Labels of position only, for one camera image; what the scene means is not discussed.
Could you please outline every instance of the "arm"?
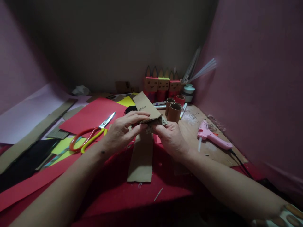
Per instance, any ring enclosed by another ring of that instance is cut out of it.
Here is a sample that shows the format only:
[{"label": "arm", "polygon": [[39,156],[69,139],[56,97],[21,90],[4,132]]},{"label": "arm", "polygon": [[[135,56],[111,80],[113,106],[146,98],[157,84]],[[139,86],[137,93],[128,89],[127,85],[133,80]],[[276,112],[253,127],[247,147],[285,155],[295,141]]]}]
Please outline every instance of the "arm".
[{"label": "arm", "polygon": [[82,199],[104,162],[125,147],[147,125],[128,127],[149,119],[149,114],[131,111],[117,119],[107,135],[89,148],[70,168],[47,188],[10,225],[12,226],[68,226],[72,223]]},{"label": "arm", "polygon": [[245,219],[277,217],[281,207],[288,204],[252,179],[190,149],[177,123],[158,125],[154,130],[167,153],[185,165],[213,196]]}]

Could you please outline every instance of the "gray wall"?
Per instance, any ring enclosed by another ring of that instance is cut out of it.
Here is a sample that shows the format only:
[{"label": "gray wall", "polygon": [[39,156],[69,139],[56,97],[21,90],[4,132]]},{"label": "gray wall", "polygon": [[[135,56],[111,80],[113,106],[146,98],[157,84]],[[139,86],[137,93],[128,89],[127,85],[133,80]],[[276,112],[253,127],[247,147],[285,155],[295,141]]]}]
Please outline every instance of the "gray wall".
[{"label": "gray wall", "polygon": [[7,2],[70,88],[141,86],[147,65],[183,75],[206,35],[211,0]]}]

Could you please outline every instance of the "hand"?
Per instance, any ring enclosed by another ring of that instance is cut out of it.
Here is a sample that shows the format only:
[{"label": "hand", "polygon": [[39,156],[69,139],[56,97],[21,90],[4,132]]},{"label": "hand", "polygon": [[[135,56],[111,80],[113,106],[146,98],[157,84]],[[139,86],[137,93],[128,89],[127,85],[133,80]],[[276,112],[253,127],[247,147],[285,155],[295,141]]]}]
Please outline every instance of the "hand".
[{"label": "hand", "polygon": [[148,120],[149,116],[150,114],[147,112],[131,111],[125,116],[118,118],[108,130],[106,136],[96,144],[99,148],[98,150],[101,153],[107,153],[109,156],[121,151],[132,139],[147,128],[147,124],[139,124],[131,131],[128,127],[137,122]]},{"label": "hand", "polygon": [[165,126],[153,126],[153,129],[161,139],[166,152],[176,161],[181,162],[189,152],[189,145],[183,138],[178,124],[175,122],[168,122]]}]

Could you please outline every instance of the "marker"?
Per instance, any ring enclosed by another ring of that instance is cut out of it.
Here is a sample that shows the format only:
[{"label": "marker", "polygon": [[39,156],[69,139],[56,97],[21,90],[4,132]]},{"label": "marker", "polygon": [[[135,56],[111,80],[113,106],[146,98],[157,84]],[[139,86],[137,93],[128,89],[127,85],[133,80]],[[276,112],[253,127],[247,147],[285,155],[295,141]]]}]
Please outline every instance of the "marker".
[{"label": "marker", "polygon": [[153,103],[154,106],[158,106],[158,105],[162,105],[162,104],[166,104],[166,101]]},{"label": "marker", "polygon": [[183,106],[183,109],[182,109],[181,114],[180,114],[180,120],[181,120],[181,118],[182,118],[182,116],[185,112],[186,107],[187,107],[187,103],[185,103],[184,106]]},{"label": "marker", "polygon": [[163,106],[155,106],[156,109],[165,109],[166,108],[166,105],[163,105]]}]

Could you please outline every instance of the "scissor blade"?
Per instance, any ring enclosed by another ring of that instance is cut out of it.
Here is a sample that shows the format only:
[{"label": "scissor blade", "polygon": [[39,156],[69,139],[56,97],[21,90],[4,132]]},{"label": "scissor blade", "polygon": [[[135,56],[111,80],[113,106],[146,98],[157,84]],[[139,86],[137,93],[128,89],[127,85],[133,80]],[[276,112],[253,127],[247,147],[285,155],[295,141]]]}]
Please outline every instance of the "scissor blade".
[{"label": "scissor blade", "polygon": [[112,120],[115,114],[116,112],[113,112],[108,119],[106,119],[105,121],[103,121],[102,124],[100,124],[99,128],[105,128],[108,125],[108,123]]}]

